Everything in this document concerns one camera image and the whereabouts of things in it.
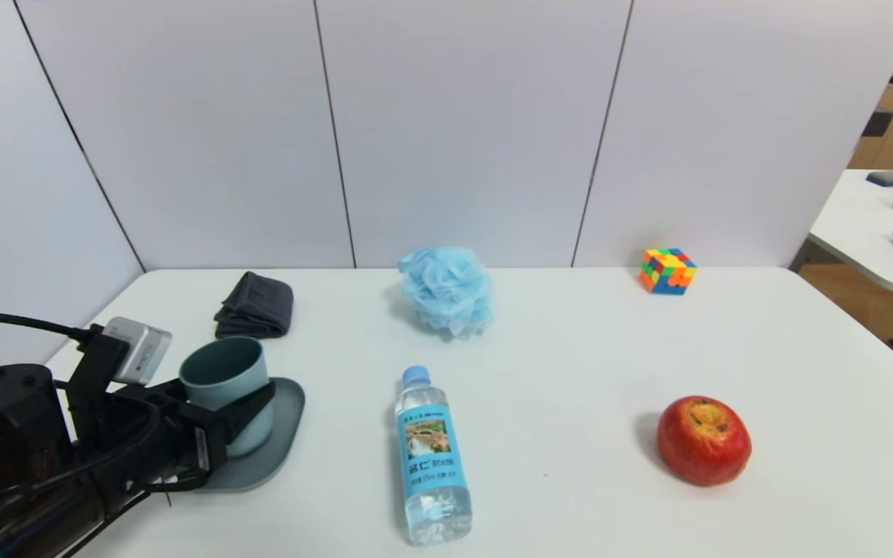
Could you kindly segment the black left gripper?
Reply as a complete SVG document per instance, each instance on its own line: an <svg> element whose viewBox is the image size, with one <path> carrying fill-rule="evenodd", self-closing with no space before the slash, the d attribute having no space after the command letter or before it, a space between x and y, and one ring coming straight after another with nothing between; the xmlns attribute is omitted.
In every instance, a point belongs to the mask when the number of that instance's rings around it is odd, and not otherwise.
<svg viewBox="0 0 893 558"><path fill-rule="evenodd" d="M184 473L181 491L198 490L226 462L228 443L262 443L268 438L275 386L272 381L235 399L216 413L188 403L180 378L156 386L128 385L114 393L95 389L99 439L95 448L109 458L95 468L103 505L126 505L142 491L170 491L167 474Z"/></svg>

